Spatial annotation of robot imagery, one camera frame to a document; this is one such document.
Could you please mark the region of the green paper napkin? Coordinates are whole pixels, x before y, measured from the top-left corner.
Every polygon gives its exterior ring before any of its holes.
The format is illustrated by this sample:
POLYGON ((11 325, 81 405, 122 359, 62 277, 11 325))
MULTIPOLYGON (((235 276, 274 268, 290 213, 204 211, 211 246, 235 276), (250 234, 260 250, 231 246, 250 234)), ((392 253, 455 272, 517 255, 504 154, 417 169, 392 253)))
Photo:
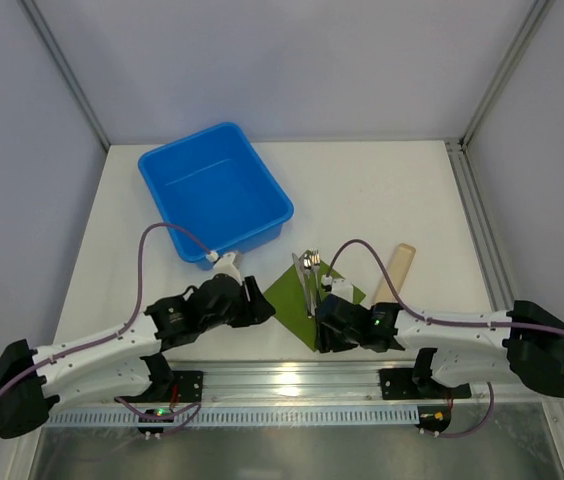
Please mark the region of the green paper napkin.
POLYGON ((296 268, 291 265, 265 292, 275 308, 275 318, 311 351, 343 352, 356 349, 344 343, 334 332, 321 328, 321 349, 316 347, 316 323, 306 313, 305 297, 296 268))

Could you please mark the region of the silver table knife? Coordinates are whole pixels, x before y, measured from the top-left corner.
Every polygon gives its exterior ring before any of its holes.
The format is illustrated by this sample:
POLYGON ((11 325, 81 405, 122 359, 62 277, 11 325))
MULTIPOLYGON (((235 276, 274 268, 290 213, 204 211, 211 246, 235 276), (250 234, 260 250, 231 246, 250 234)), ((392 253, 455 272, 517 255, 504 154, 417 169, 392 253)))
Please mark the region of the silver table knife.
POLYGON ((309 318, 312 318, 313 317, 313 303, 312 303, 312 300, 311 300, 308 284, 306 282, 307 278, 306 278, 306 275, 305 275, 305 272, 304 272, 304 269, 303 269, 303 265, 301 264, 299 257, 295 253, 292 253, 291 256, 292 256, 293 265, 294 265, 295 270, 296 270, 296 274, 298 276, 298 279, 299 279, 299 282, 300 282, 300 285, 301 285, 301 288, 302 288, 307 316, 309 318))

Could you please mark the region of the silver spoon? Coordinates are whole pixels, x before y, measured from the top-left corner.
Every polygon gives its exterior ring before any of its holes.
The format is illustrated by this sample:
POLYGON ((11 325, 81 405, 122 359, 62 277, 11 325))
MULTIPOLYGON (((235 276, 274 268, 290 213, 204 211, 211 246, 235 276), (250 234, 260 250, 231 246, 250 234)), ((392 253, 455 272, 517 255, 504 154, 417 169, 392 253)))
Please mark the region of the silver spoon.
POLYGON ((302 267, 303 275, 305 277, 305 283, 309 295, 313 301, 316 301, 317 287, 316 287, 316 281, 314 276, 312 253, 309 251, 305 252, 301 257, 300 262, 301 262, 301 267, 302 267))

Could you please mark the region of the silver fork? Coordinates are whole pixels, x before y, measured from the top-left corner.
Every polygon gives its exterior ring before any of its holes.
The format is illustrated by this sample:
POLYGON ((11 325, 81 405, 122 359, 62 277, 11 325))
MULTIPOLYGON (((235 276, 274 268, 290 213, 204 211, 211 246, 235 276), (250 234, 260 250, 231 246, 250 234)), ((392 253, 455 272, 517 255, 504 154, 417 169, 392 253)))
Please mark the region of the silver fork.
POLYGON ((319 268, 320 268, 320 258, 319 253, 316 250, 308 250, 312 253, 313 256, 313 269, 314 269, 314 276, 316 281, 317 287, 317 300, 313 301, 313 314, 316 314, 317 308, 321 303, 321 288, 320 288, 320 280, 319 280, 319 268))

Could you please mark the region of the beige cutlery tray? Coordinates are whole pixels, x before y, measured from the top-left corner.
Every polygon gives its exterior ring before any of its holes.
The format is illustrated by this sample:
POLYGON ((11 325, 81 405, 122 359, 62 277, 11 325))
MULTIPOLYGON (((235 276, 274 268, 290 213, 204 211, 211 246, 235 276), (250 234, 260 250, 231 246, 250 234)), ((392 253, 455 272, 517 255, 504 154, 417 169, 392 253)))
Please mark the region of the beige cutlery tray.
MULTIPOLYGON (((400 243, 393 251, 393 254, 386 264, 386 270, 393 282, 397 293, 401 292, 406 277, 416 255, 416 248, 406 243, 400 243)), ((385 279, 378 284, 372 303, 396 303, 396 297, 389 288, 385 279)))

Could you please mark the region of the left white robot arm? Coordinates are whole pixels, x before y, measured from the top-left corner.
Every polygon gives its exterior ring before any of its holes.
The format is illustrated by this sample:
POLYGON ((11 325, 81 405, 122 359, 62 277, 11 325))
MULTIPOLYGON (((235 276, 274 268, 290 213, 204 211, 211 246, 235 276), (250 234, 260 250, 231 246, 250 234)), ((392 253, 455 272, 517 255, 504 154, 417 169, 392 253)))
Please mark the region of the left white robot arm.
POLYGON ((165 352, 219 326, 259 325, 275 313, 254 277, 217 274, 105 332, 36 348, 15 341, 0 356, 0 438, 25 435, 82 404, 164 400, 175 382, 165 352))

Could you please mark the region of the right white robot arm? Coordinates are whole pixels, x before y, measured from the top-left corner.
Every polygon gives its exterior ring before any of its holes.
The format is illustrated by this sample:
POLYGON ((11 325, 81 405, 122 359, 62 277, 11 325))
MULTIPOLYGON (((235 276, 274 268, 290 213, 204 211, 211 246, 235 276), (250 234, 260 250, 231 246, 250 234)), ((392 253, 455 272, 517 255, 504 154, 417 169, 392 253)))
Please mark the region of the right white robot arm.
POLYGON ((413 382, 426 395, 468 383, 515 380, 564 398, 564 322, 530 301, 485 314, 409 312, 397 303, 371 308, 329 295, 316 320, 329 350, 413 351, 413 382))

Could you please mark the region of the blue plastic bin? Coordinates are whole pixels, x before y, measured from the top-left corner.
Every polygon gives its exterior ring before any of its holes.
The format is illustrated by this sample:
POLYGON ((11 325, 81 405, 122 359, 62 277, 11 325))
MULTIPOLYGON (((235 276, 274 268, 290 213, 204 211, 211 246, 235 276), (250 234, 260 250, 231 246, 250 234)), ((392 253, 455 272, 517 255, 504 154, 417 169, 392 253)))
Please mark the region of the blue plastic bin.
POLYGON ((208 250, 246 253, 276 239, 294 214, 242 129, 209 127, 144 153, 138 169, 180 258, 209 270, 208 250))

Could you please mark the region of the aluminium front rail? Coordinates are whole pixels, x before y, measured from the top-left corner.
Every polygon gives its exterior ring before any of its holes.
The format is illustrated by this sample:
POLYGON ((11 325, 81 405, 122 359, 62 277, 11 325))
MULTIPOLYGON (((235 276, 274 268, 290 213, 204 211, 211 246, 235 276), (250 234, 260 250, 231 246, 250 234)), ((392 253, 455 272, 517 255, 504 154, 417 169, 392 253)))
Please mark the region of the aluminium front rail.
POLYGON ((168 405, 167 388, 174 370, 204 372, 204 404, 263 403, 362 403, 383 400, 378 371, 412 368, 401 361, 228 361, 166 362, 122 360, 89 373, 81 373, 62 386, 51 376, 35 370, 25 380, 42 392, 51 410, 77 408, 96 403, 111 404, 123 398, 131 404, 168 405))

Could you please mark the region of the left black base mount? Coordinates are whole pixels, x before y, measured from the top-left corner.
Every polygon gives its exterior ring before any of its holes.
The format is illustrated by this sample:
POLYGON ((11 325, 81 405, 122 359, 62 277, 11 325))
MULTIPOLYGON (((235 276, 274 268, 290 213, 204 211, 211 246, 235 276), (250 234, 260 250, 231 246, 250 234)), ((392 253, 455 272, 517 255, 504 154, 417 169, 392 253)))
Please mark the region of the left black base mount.
POLYGON ((204 372, 200 370, 174 370, 173 379, 167 388, 169 403, 194 403, 202 399, 204 372))

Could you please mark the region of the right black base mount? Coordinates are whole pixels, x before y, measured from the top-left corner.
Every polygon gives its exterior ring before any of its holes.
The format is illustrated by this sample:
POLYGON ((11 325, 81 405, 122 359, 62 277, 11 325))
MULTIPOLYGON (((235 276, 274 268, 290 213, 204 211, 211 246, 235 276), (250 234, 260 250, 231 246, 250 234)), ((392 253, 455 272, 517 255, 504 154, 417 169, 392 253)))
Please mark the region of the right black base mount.
POLYGON ((443 386, 424 367, 383 368, 378 376, 383 400, 449 400, 472 396, 468 384, 455 388, 443 386))

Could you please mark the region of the right aluminium side rail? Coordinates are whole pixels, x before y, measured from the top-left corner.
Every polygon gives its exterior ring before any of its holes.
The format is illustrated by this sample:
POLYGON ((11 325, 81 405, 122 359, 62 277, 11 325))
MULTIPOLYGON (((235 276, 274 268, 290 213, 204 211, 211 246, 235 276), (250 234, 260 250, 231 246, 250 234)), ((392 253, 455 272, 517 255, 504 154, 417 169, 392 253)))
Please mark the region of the right aluminium side rail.
POLYGON ((444 143, 490 305, 493 310, 511 309, 515 300, 514 287, 468 152, 459 139, 447 139, 444 143))

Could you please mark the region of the left aluminium frame post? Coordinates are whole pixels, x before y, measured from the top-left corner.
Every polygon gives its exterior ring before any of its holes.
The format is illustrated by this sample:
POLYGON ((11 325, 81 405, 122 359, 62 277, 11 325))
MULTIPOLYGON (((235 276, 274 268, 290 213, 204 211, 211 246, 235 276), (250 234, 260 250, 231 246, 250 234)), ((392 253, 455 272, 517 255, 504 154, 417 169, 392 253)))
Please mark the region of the left aluminium frame post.
POLYGON ((109 136, 105 132, 91 102, 73 71, 62 47, 48 24, 42 10, 34 0, 17 0, 33 31, 49 55, 56 71, 61 77, 70 96, 73 98, 90 130, 105 152, 111 147, 109 136))

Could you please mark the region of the aluminium frame post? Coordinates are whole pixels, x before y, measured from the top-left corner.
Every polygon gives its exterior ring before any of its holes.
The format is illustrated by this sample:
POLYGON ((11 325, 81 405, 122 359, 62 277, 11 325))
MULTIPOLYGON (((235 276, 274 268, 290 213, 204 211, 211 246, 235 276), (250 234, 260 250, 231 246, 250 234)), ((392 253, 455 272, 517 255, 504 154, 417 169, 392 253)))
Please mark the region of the aluminium frame post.
POLYGON ((73 71, 62 47, 48 24, 42 10, 34 0, 17 0, 33 31, 49 55, 56 71, 61 77, 70 96, 73 98, 90 130, 105 152, 111 147, 109 136, 105 132, 91 102, 73 71))
POLYGON ((500 98, 533 38, 554 5, 553 0, 535 0, 523 17, 511 42, 499 61, 495 73, 475 108, 459 143, 466 150, 479 132, 482 124, 500 98))

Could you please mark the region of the right aluminium frame post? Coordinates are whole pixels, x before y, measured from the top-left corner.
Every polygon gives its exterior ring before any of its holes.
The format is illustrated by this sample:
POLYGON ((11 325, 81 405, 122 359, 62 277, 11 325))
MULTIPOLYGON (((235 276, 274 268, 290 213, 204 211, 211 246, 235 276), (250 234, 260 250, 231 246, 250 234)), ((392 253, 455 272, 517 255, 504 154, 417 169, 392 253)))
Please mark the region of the right aluminium frame post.
POLYGON ((553 0, 535 0, 523 17, 511 42, 499 61, 495 73, 475 108, 459 143, 466 150, 479 132, 482 124, 500 98, 533 38, 554 5, 553 0))

